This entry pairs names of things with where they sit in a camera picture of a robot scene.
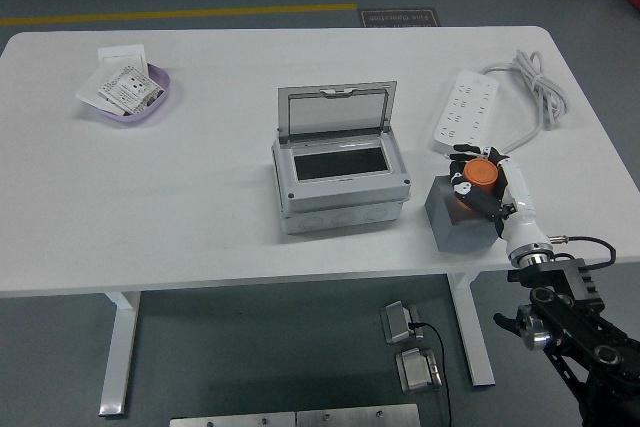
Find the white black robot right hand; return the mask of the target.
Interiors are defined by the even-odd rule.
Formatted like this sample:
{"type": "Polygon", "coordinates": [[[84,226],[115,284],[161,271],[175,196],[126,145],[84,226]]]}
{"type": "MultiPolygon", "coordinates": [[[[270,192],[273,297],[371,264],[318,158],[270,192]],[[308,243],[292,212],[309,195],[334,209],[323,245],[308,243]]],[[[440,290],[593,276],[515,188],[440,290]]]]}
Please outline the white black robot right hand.
{"type": "Polygon", "coordinates": [[[506,241],[512,266],[524,268],[549,262],[551,240],[538,226],[536,210],[520,166],[493,147],[456,144],[448,155],[450,183],[458,201],[494,223],[498,237],[506,241]],[[481,160],[494,182],[474,180],[471,164],[481,160]]]}

